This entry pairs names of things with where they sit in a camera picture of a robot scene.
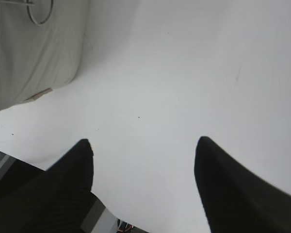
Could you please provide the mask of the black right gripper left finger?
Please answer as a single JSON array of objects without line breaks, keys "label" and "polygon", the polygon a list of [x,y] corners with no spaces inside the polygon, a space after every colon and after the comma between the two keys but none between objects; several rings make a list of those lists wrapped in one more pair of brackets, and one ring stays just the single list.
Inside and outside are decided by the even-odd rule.
[{"label": "black right gripper left finger", "polygon": [[0,233],[80,233],[93,173],[93,151],[82,139],[46,171],[2,178]]}]

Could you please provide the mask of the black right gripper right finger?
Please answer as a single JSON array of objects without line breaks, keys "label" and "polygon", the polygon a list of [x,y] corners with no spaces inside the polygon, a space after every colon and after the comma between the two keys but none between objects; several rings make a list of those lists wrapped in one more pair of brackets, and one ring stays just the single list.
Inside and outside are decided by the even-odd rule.
[{"label": "black right gripper right finger", "polygon": [[291,195],[238,163],[207,136],[194,177],[212,233],[291,233]]}]

